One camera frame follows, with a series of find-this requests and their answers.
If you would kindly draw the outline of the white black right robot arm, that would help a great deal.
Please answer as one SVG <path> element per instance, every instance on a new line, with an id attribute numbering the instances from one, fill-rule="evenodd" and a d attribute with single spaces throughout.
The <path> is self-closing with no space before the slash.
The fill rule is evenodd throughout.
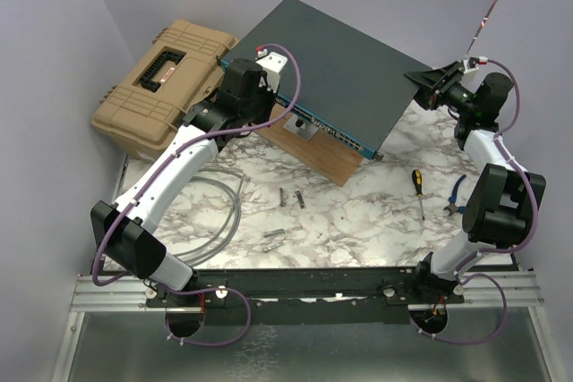
<path id="1" fill-rule="evenodd" d="M 514 75 L 502 66 L 499 72 L 487 74 L 476 91 L 461 83 L 467 72 L 489 62 L 486 57 L 471 57 L 440 69 L 406 74 L 418 87 L 415 102 L 421 108 L 445 106 L 455 113 L 458 146 L 481 171 L 465 205 L 461 231 L 415 268 L 411 291 L 418 301 L 452 294 L 467 270 L 489 255 L 521 250 L 536 228 L 545 178 L 528 172 L 509 153 L 503 141 L 505 131 L 497 122 L 509 94 L 519 92 Z"/>

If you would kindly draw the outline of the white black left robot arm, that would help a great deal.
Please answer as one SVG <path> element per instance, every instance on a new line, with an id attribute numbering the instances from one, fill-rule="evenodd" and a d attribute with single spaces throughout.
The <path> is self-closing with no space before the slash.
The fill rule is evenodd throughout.
<path id="1" fill-rule="evenodd" d="M 90 219 L 98 245 L 96 264 L 107 256 L 130 274 L 166 286 L 174 303 L 195 300 L 192 268 L 153 234 L 183 187 L 230 139 L 269 120 L 287 63 L 276 52 L 257 61 L 232 61 L 220 85 L 189 109 L 148 172 L 113 203 L 95 204 Z"/>

